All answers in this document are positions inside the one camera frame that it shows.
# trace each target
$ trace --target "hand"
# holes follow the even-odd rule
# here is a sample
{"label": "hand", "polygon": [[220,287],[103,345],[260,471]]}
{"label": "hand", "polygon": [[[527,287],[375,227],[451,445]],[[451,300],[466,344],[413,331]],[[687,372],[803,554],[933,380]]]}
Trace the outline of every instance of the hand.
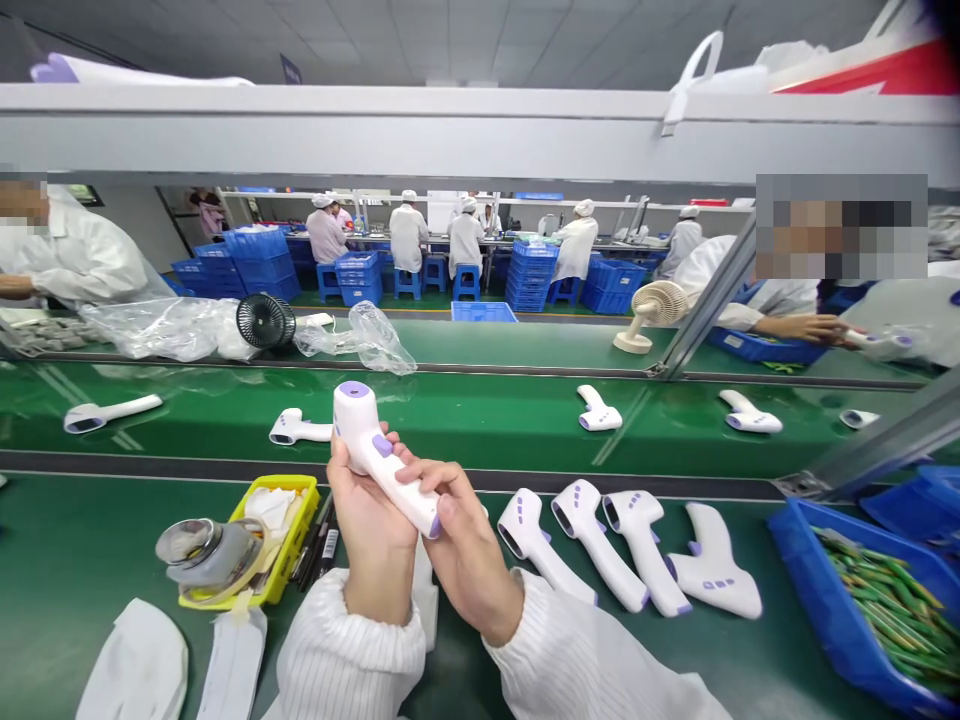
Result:
{"label": "hand", "polygon": [[36,291],[33,281],[26,275],[4,275],[0,273],[0,298],[4,300],[26,300]]}
{"label": "hand", "polygon": [[753,330],[763,335],[832,345],[842,341],[849,327],[836,315],[787,315],[762,318]]}
{"label": "hand", "polygon": [[510,642],[523,616],[523,587],[503,553],[470,480],[456,463],[415,460],[397,471],[402,483],[420,478],[420,491],[440,493],[443,534],[423,539],[454,609],[494,647]]}
{"label": "hand", "polygon": [[[380,423],[393,454],[404,463],[416,458],[397,433]],[[413,560],[417,530],[390,502],[376,480],[350,469],[347,446],[331,439],[327,480],[350,559],[350,577],[343,589],[347,610],[371,620],[404,625],[410,615]]]}

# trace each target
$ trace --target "workbench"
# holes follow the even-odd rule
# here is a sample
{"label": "workbench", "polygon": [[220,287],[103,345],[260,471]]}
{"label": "workbench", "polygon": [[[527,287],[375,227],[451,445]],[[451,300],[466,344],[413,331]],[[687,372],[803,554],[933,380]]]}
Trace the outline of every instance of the workbench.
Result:
{"label": "workbench", "polygon": [[[315,472],[322,480],[322,469]],[[195,717],[213,640],[213,613],[177,605],[174,583],[164,576],[153,548],[160,533],[178,520],[225,520],[244,489],[239,483],[12,475],[0,491],[4,716],[72,717],[113,620],[138,597],[165,612],[187,642],[189,684],[181,717]],[[508,498],[481,494],[491,518],[499,517]],[[656,524],[661,550],[686,552],[693,534],[683,503],[663,504],[666,515]],[[583,547],[563,535],[550,513],[541,519],[557,552],[599,592],[600,607],[665,665],[699,673],[737,720],[893,720],[891,711],[835,674],[820,650],[764,524],[782,504],[713,504],[730,528],[738,563],[759,585],[764,600],[759,620],[697,601],[692,613],[672,620],[652,606],[630,615],[603,584]],[[611,535],[618,552],[629,558],[623,539]],[[508,564],[515,564],[504,552]],[[342,546],[337,564],[346,565]],[[276,696],[277,655],[302,598],[288,587],[279,605],[266,607],[269,625],[254,719]],[[401,712],[413,720],[510,717],[499,672],[443,593],[436,650],[427,656],[423,679]]]}

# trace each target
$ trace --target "white sleeve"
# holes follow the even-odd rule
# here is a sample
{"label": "white sleeve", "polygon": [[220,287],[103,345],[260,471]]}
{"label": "white sleeve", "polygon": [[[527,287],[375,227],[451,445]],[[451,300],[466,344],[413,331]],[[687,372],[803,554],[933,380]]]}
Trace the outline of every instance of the white sleeve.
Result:
{"label": "white sleeve", "polygon": [[81,232],[82,252],[90,269],[75,272],[58,267],[30,273],[37,290],[61,300],[104,303],[122,300],[147,286],[140,250],[123,230],[93,215],[83,221]]}
{"label": "white sleeve", "polygon": [[404,627],[349,615],[343,601],[348,575],[331,570],[297,611],[277,661],[271,717],[394,720],[420,681],[427,641],[416,607],[411,603]]}
{"label": "white sleeve", "polygon": [[730,720],[698,676],[661,665],[613,616],[514,570],[520,627],[487,647],[517,720]]}

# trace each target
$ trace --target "plastic bag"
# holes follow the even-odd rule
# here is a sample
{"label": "plastic bag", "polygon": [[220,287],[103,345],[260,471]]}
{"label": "plastic bag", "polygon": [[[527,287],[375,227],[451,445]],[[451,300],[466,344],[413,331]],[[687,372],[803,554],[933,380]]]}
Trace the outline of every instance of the plastic bag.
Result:
{"label": "plastic bag", "polygon": [[357,353],[364,367],[394,375],[409,375],[417,371],[417,363],[411,357],[393,325],[372,302],[364,300],[350,308],[350,330],[328,332],[307,318],[297,324],[293,341],[307,357],[318,352],[327,355]]}
{"label": "plastic bag", "polygon": [[80,315],[121,355],[134,360],[157,356],[194,362],[218,349],[226,358],[249,360],[257,349],[240,337],[237,304],[236,300],[167,298],[84,307]]}

